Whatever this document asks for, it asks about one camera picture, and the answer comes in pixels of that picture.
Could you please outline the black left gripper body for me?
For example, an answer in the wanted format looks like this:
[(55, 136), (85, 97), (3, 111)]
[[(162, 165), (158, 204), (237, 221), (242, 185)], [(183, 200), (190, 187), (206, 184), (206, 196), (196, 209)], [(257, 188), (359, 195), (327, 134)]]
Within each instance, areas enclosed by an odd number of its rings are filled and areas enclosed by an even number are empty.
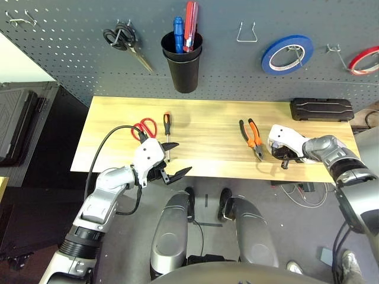
[(168, 183), (169, 177), (165, 172), (165, 167), (165, 161), (162, 161), (158, 165), (152, 167), (147, 174), (147, 181), (152, 182), (154, 180), (162, 179), (165, 183)]

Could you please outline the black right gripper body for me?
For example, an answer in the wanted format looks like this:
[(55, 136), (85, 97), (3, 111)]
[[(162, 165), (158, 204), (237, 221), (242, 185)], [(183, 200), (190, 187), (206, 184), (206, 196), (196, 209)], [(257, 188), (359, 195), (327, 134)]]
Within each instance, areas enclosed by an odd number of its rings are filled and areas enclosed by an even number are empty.
[(296, 152), (292, 151), (291, 149), (289, 149), (286, 146), (282, 146), (282, 147), (272, 146), (271, 147), (271, 154), (273, 157), (280, 160), (281, 162), (283, 160), (295, 161), (296, 163), (301, 162), (301, 160), (298, 157), (298, 155), (296, 154)]

